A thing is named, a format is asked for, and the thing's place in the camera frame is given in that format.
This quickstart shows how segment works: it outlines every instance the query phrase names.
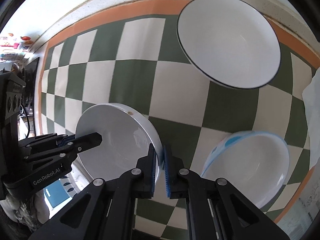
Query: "bowl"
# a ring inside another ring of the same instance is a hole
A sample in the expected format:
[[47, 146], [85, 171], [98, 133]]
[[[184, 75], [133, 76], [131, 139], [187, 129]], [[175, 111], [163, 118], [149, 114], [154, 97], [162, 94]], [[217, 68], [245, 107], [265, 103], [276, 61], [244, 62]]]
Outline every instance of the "bowl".
[[162, 144], [156, 129], [142, 114], [117, 103], [91, 106], [77, 123], [76, 138], [93, 132], [101, 134], [102, 143], [78, 154], [93, 179], [119, 178], [135, 168], [140, 157], [148, 155], [152, 143], [157, 155], [157, 180], [163, 165]]
[[241, 0], [192, 0], [179, 15], [177, 35], [189, 61], [220, 85], [258, 88], [278, 72], [273, 28]]
[[212, 150], [201, 177], [225, 178], [258, 208], [279, 191], [289, 169], [289, 150], [276, 134], [262, 131], [234, 133]]

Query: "black cable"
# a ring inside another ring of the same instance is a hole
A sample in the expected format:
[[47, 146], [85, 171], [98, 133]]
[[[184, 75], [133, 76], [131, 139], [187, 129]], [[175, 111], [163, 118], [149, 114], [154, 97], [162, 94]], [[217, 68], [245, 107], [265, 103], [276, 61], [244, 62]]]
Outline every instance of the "black cable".
[[27, 111], [26, 111], [26, 109], [24, 108], [24, 106], [23, 106], [23, 105], [20, 105], [20, 106], [22, 106], [23, 111], [24, 111], [24, 114], [26, 115], [26, 118], [27, 118], [27, 122], [28, 122], [28, 133], [27, 133], [26, 138], [28, 138], [29, 133], [30, 133], [30, 122], [29, 122], [29, 117], [28, 117]]

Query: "green and white checkered mat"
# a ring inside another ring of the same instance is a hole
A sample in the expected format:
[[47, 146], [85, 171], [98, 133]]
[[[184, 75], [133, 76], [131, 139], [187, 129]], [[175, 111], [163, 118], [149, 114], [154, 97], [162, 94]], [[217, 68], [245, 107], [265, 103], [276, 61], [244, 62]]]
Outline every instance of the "green and white checkered mat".
[[[49, 48], [42, 78], [43, 133], [73, 134], [81, 114], [117, 102], [149, 118], [163, 144], [198, 173], [230, 133], [263, 130], [285, 139], [290, 167], [278, 194], [262, 208], [275, 219], [309, 171], [309, 136], [302, 91], [315, 73], [284, 44], [281, 66], [265, 87], [228, 89], [193, 67], [177, 37], [177, 15], [146, 15], [104, 24]], [[185, 202], [165, 195], [138, 200], [135, 228], [163, 239], [188, 239]]]

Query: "orange border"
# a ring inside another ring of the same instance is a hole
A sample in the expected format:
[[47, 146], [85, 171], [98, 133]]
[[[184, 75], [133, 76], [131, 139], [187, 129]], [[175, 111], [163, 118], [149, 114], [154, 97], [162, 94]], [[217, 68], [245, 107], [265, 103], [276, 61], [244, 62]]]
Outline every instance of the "orange border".
[[[39, 124], [40, 132], [42, 134], [42, 121], [41, 121], [41, 82], [44, 72], [45, 60], [48, 55], [48, 50], [52, 46], [64, 41], [66, 38], [71, 37], [77, 33], [88, 30], [90, 28], [97, 27], [106, 23], [128, 19], [136, 16], [149, 15], [149, 14], [162, 14], [162, 15], [178, 15], [181, 10], [186, 6], [190, 0], [141, 0], [129, 4], [119, 5], [113, 8], [100, 11], [94, 15], [91, 15], [83, 20], [80, 20], [66, 29], [59, 32], [57, 35], [52, 37], [48, 41], [48, 46], [44, 54], [44, 60], [41, 68], [40, 79], [38, 84], [39, 89]], [[279, 42], [287, 45], [293, 51], [297, 52], [304, 59], [306, 59], [314, 68], [320, 67], [320, 58], [310, 50], [305, 44], [299, 41], [292, 34], [279, 27], [273, 21], [267, 19], [276, 32]], [[300, 196], [305, 185], [311, 178], [314, 167], [308, 172], [302, 183], [299, 185], [297, 191], [286, 205], [281, 214], [275, 219], [275, 223], [279, 222], [280, 219], [288, 212], [294, 202]]]

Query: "black rim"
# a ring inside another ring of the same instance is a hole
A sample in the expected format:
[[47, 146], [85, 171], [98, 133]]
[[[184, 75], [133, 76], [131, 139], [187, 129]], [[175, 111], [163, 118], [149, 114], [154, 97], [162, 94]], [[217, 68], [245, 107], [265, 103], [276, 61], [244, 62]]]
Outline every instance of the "black rim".
[[233, 89], [246, 89], [246, 90], [248, 90], [248, 89], [258, 89], [258, 88], [264, 87], [265, 85], [269, 84], [269, 83], [275, 78], [275, 76], [276, 76], [276, 75], [278, 74], [278, 72], [279, 72], [280, 65], [281, 65], [281, 49], [280, 49], [280, 42], [279, 42], [278, 36], [277, 36], [275, 30], [273, 29], [273, 27], [271, 26], [271, 24], [270, 24], [270, 23], [267, 21], [267, 19], [265, 18], [265, 16], [264, 16], [261, 12], [259, 12], [256, 8], [254, 8], [253, 6], [251, 6], [250, 4], [248, 4], [247, 2], [242, 1], [242, 0], [239, 0], [239, 1], [241, 1], [241, 2], [246, 3], [247, 5], [249, 5], [250, 7], [252, 7], [254, 10], [256, 10], [259, 14], [261, 14], [261, 15], [263, 16], [263, 18], [266, 20], [266, 22], [269, 24], [269, 26], [271, 27], [271, 29], [273, 30], [273, 32], [275, 33], [276, 38], [277, 38], [277, 41], [278, 41], [278, 44], [279, 44], [279, 51], [280, 51], [280, 61], [279, 61], [278, 69], [277, 69], [275, 75], [274, 75], [268, 82], [264, 83], [264, 84], [261, 85], [261, 86], [252, 87], [252, 88], [240, 88], [240, 87], [235, 87], [235, 86], [227, 85], [227, 84], [225, 84], [225, 83], [223, 83], [223, 82], [221, 82], [221, 81], [218, 81], [218, 80], [216, 80], [215, 78], [213, 78], [212, 76], [208, 75], [206, 72], [204, 72], [204, 71], [203, 71], [201, 68], [199, 68], [199, 66], [190, 58], [190, 56], [189, 56], [188, 53], [185, 51], [185, 49], [184, 49], [184, 47], [183, 47], [183, 45], [182, 45], [182, 42], [181, 42], [180, 36], [179, 36], [179, 31], [178, 31], [179, 20], [180, 20], [180, 16], [181, 16], [183, 10], [184, 10], [190, 3], [192, 3], [193, 1], [195, 1], [195, 0], [192, 0], [191, 2], [189, 2], [189, 3], [188, 3], [187, 5], [185, 5], [184, 8], [181, 10], [181, 12], [180, 12], [180, 14], [179, 14], [179, 16], [178, 16], [177, 28], [176, 28], [177, 37], [178, 37], [178, 41], [179, 41], [180, 47], [182, 48], [183, 53], [186, 55], [186, 57], [188, 58], [188, 60], [189, 60], [198, 70], [200, 70], [203, 74], [205, 74], [208, 78], [212, 79], [212, 80], [213, 80], [214, 82], [216, 82], [217, 84], [222, 85], [222, 86], [225, 86], [225, 87], [228, 87], [228, 88], [233, 88]]

